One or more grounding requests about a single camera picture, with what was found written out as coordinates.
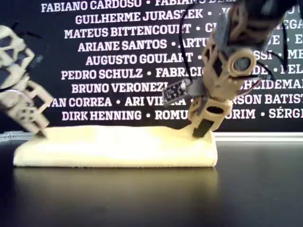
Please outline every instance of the black backdrop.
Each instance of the black backdrop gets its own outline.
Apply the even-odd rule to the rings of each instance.
[[[99,2],[101,2],[100,6],[106,6],[106,3],[109,2],[128,2],[129,6],[131,6],[131,3],[135,2],[138,3],[140,7],[91,9],[91,7],[96,6],[95,3],[97,3],[97,1],[90,0],[81,2],[83,7],[87,5],[87,10],[80,11],[57,11],[56,7],[59,9],[63,4],[55,5],[54,3],[56,3],[56,1],[12,0],[5,1],[1,4],[1,24],[10,26],[17,20],[20,22],[19,30],[29,30],[44,38],[42,41],[27,38],[26,42],[36,54],[42,54],[45,57],[43,62],[32,71],[31,78],[33,81],[44,86],[58,101],[58,103],[53,103],[45,112],[46,117],[51,122],[51,126],[85,124],[129,126],[166,125],[172,128],[180,128],[188,124],[187,120],[182,119],[186,117],[186,110],[189,105],[188,101],[186,105],[175,105],[169,109],[149,102],[159,100],[159,98],[153,97],[161,96],[159,89],[161,89],[161,86],[163,86],[165,82],[171,83],[184,78],[173,77],[173,72],[169,70],[171,68],[175,68],[174,70],[183,68],[184,70],[184,64],[178,62],[178,53],[180,53],[178,49],[178,34],[176,33],[178,30],[174,29],[176,29],[179,24],[178,16],[180,15],[180,10],[184,10],[186,3],[188,4],[191,0],[103,0]],[[191,12],[191,18],[185,20],[184,39],[186,41],[186,52],[191,56],[190,65],[193,67],[193,72],[198,72],[197,76],[201,76],[203,63],[199,55],[202,53],[205,39],[209,37],[214,27],[213,23],[216,22],[219,14],[225,10],[224,8],[230,6],[219,4],[214,0],[210,2],[211,3],[203,3],[202,0],[201,4],[196,6],[195,10]],[[43,12],[52,9],[55,12]],[[165,19],[157,18],[157,20],[143,21],[146,12],[150,11],[154,11],[154,15],[162,15]],[[132,15],[133,19],[136,19],[136,17],[141,17],[142,19],[141,21],[98,24],[83,24],[80,20],[80,18],[83,18],[83,15],[97,15],[98,19],[102,19],[102,17],[107,17],[112,20],[119,17],[120,19],[126,19],[125,14],[119,15],[118,13],[128,13],[128,15]],[[261,56],[262,62],[268,65],[278,79],[275,87],[271,89],[271,87],[273,87],[272,84],[264,83],[244,98],[235,100],[234,112],[224,121],[218,131],[301,131],[303,117],[303,109],[301,109],[303,101],[303,94],[301,93],[303,87],[303,68],[301,68],[301,58],[303,58],[303,23],[299,19],[297,8],[288,12],[285,18],[285,25],[288,28],[289,37],[289,73],[283,73],[278,60],[271,57],[267,59],[268,56],[265,55]],[[127,35],[123,33],[122,36],[116,36],[115,31],[118,29],[126,29],[125,27],[132,28],[128,28]],[[158,32],[157,29],[160,27],[161,34],[149,35],[148,31],[145,31],[147,27],[152,27],[155,32]],[[94,28],[102,28],[103,36],[77,37],[75,30]],[[136,42],[136,40],[149,40],[149,42],[151,40],[154,44],[160,43],[160,47],[162,48],[157,49],[159,46],[155,46],[150,49],[146,47],[144,49],[141,49],[141,47],[134,49],[136,45],[132,45],[132,42]],[[113,41],[116,42],[116,48],[118,50],[78,51],[81,43],[83,43],[84,46],[86,43],[93,42],[102,42],[101,44],[106,45],[106,42],[108,44]],[[282,47],[282,31],[277,28],[269,49],[276,53],[282,53]],[[166,54],[170,61],[172,61],[171,57],[173,57],[173,55],[177,55],[177,58],[174,62],[144,62],[146,57],[152,61],[156,58],[157,54]],[[87,65],[89,58],[101,56],[104,59],[109,55],[133,55],[131,59],[133,62],[130,64],[113,65],[103,62],[103,64],[99,65]],[[140,78],[105,79],[102,78],[101,74],[101,78],[99,77],[100,70],[116,69],[133,69],[135,72],[140,72],[140,69],[142,69],[142,73],[140,73],[142,76]],[[96,72],[96,78],[68,79],[67,76],[62,80],[62,75],[67,75],[67,71],[69,70],[94,70]],[[254,73],[258,73],[260,70],[260,68],[256,68]],[[79,89],[79,84],[83,86],[86,86],[86,84],[102,84],[103,92],[76,93],[77,89]],[[135,91],[127,91],[127,88],[132,85],[134,85]],[[137,89],[140,89],[140,87],[147,88],[147,86],[152,89],[151,92],[137,92]],[[103,97],[104,100],[108,97],[108,99],[102,104],[100,99],[97,100],[97,97]],[[139,98],[139,104],[144,105],[135,106],[133,97],[141,97]],[[90,98],[94,98],[95,104],[97,103],[96,101],[98,101],[97,104],[99,106],[81,106],[83,103],[92,105],[91,100],[93,99]],[[78,102],[77,105],[79,105],[78,107],[74,106],[76,99]],[[82,117],[86,116],[88,120],[83,118],[76,121],[71,118],[72,116],[67,116],[66,114],[80,111],[83,112]],[[97,119],[91,119],[94,117],[94,114],[96,114],[91,113],[91,111],[98,112],[99,115]],[[111,120],[109,115],[113,113],[117,115],[119,111],[128,111],[128,117],[125,117],[124,120],[119,120],[119,118]],[[133,113],[136,111],[133,117],[137,119],[131,118],[131,111],[133,111]],[[2,131],[20,130],[11,119],[3,114],[1,115],[0,123]]]

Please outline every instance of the glossy black surface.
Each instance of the glossy black surface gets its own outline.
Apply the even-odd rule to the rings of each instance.
[[[12,169],[1,227],[301,227],[300,143],[219,143],[215,169]]]

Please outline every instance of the printed name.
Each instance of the printed name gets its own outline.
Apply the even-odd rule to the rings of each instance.
[[[132,96],[127,97],[124,106],[162,106],[161,96]],[[180,99],[171,105],[187,105],[184,99]]]
[[[54,98],[49,107],[111,107],[109,97]]]
[[[235,2],[237,0],[198,0],[198,3],[224,3]],[[193,0],[155,0],[155,6],[174,6],[174,5],[188,5],[192,4]]]
[[[182,32],[190,33],[191,24],[184,24]],[[67,29],[64,30],[65,39],[80,38],[101,38],[119,36],[139,36],[139,35],[175,35],[179,33],[179,24],[171,25],[146,25],[146,26],[124,26],[124,27],[100,27],[87,29]]]
[[[168,82],[112,83],[112,84],[72,84],[72,93],[108,93],[113,92],[162,92]]]
[[[74,1],[74,2],[57,2],[57,3],[42,3],[42,13],[66,12],[66,11],[84,11],[88,9],[116,9],[116,8],[133,8],[140,7],[142,0],[92,0]]]
[[[193,52],[187,52],[187,61],[191,62]],[[123,54],[123,55],[102,55],[88,56],[85,65],[129,65],[129,64],[166,64],[166,63],[181,63],[183,57],[181,53],[156,53],[156,54]]]
[[[187,120],[188,110],[155,110],[155,120]],[[256,119],[255,109],[233,109],[226,119]]]
[[[143,69],[63,70],[61,80],[142,78]]]
[[[139,121],[141,111],[63,111],[62,121]]]
[[[78,52],[99,52],[99,51],[134,51],[166,49],[166,39],[154,40],[131,40],[131,41],[105,41],[93,43],[80,43]]]

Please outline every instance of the black cable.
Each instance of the black cable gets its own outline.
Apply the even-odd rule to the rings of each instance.
[[[283,28],[283,52],[284,52],[284,69],[288,70],[288,44],[287,44],[287,31],[285,24],[282,22]]]
[[[281,64],[283,65],[284,71],[288,70],[288,44],[287,44],[287,30],[285,28],[284,23],[282,22],[282,29],[283,29],[283,58],[281,58],[278,54],[274,52],[266,51],[268,54],[272,54],[277,57]]]
[[[186,71],[188,73],[188,77],[189,77],[190,83],[193,83],[193,79],[192,79],[191,74],[190,74],[189,63],[187,61],[186,53],[185,53],[185,49],[184,49],[183,37],[182,37],[182,28],[183,28],[184,19],[185,19],[185,16],[187,15],[187,12],[191,8],[193,8],[196,3],[198,3],[198,0],[194,0],[193,3],[190,4],[186,8],[186,10],[184,11],[184,13],[182,14],[181,21],[180,21],[180,24],[179,24],[179,44],[180,44],[180,50],[181,50],[182,58],[183,58],[183,61],[184,61],[184,64],[185,64],[185,69],[186,69]]]

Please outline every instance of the hole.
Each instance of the hole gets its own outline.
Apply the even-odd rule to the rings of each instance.
[[[37,122],[32,122],[32,124],[34,124],[39,129],[41,128],[41,126]]]
[[[10,72],[5,69],[0,69],[0,86],[10,76]]]
[[[220,61],[219,57],[214,62],[213,67],[214,67],[214,70],[215,70],[217,76],[220,77],[220,75],[222,73],[222,62]]]
[[[233,67],[237,70],[237,71],[245,71],[246,69],[249,68],[249,66],[251,65],[251,60],[247,57],[241,57],[238,58],[234,64]]]
[[[34,99],[35,106],[39,109],[41,106],[43,106],[44,102],[42,99],[40,99],[38,96],[35,96]]]
[[[6,47],[11,44],[12,38],[10,36],[6,36],[0,39],[0,47]]]
[[[9,57],[13,58],[14,57],[14,49],[8,49],[5,51],[9,55]]]
[[[29,91],[29,92],[32,92],[34,89],[32,87],[30,87],[30,86],[27,86],[26,90]]]
[[[205,56],[207,57],[207,59],[209,60],[210,58],[210,52],[209,52],[209,49],[206,50],[205,52]]]
[[[208,112],[211,112],[211,113],[215,113],[215,114],[222,114],[224,113],[224,110],[219,108],[219,107],[216,107],[216,106],[210,106],[207,108],[207,111]]]
[[[25,53],[25,49],[20,51],[18,53],[18,56],[17,56],[17,60],[16,60],[16,64],[18,64],[19,66],[22,65],[22,62],[23,62],[23,59],[27,58],[28,57],[28,54]]]

